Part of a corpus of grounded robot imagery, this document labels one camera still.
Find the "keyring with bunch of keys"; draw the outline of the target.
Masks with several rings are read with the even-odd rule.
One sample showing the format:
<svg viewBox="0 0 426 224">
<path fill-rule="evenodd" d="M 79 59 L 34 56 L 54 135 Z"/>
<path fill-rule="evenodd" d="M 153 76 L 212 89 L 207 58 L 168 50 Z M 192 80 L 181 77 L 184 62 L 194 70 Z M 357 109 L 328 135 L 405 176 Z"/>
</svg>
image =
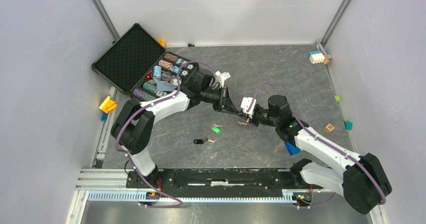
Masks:
<svg viewBox="0 0 426 224">
<path fill-rule="evenodd" d="M 237 121 L 237 126 L 242 128 L 248 128 L 249 124 L 246 122 Z"/>
</svg>

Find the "key with green tag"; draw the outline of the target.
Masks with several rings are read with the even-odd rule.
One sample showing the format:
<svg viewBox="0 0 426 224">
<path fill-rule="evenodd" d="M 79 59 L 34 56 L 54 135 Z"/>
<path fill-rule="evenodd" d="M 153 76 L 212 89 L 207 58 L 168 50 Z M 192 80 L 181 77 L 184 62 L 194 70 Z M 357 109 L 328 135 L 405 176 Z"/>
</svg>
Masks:
<svg viewBox="0 0 426 224">
<path fill-rule="evenodd" d="M 215 132 L 216 134 L 220 134 L 221 133 L 221 127 L 223 127 L 222 125 L 217 125 L 217 124 L 212 124 L 211 125 L 211 130 L 213 132 Z"/>
</svg>

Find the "key with black tag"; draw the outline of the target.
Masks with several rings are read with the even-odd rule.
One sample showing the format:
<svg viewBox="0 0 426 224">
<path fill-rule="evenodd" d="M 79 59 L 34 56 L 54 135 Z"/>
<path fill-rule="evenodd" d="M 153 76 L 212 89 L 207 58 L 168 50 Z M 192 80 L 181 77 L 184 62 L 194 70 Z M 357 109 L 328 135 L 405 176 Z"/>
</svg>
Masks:
<svg viewBox="0 0 426 224">
<path fill-rule="evenodd" d="M 203 138 L 203 139 L 194 139 L 193 143 L 196 145 L 202 145 L 204 143 L 214 143 L 215 140 L 211 140 L 209 138 Z"/>
</svg>

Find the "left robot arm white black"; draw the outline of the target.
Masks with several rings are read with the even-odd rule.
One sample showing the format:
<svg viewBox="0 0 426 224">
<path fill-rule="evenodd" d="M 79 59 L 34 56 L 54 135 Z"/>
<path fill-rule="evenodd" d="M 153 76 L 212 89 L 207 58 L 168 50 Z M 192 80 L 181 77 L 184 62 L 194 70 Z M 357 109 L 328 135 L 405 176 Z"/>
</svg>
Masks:
<svg viewBox="0 0 426 224">
<path fill-rule="evenodd" d="M 197 68 L 179 80 L 180 86 L 167 96 L 146 102 L 131 99 L 125 103 L 113 124 L 111 135 L 116 140 L 116 150 L 127 154 L 138 170 L 141 184 L 149 188 L 158 181 L 158 174 L 154 171 L 156 165 L 147 149 L 153 126 L 158 121 L 191 109 L 200 102 L 212 104 L 218 112 L 238 113 L 225 85 L 230 76 L 227 72 L 211 73 Z"/>
</svg>

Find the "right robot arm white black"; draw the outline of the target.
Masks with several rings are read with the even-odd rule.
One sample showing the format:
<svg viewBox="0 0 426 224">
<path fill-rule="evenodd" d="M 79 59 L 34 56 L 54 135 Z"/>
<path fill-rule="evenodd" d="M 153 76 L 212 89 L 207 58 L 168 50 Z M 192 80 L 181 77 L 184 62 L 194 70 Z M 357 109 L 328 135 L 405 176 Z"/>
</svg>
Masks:
<svg viewBox="0 0 426 224">
<path fill-rule="evenodd" d="M 371 153 L 347 150 L 322 136 L 292 112 L 285 96 L 269 97 L 267 109 L 254 98 L 245 98 L 241 108 L 249 123 L 274 127 L 290 155 L 306 151 L 326 164 L 320 166 L 308 159 L 297 162 L 291 167 L 293 186 L 311 184 L 331 190 L 361 214 L 386 203 L 392 187 L 379 159 Z"/>
</svg>

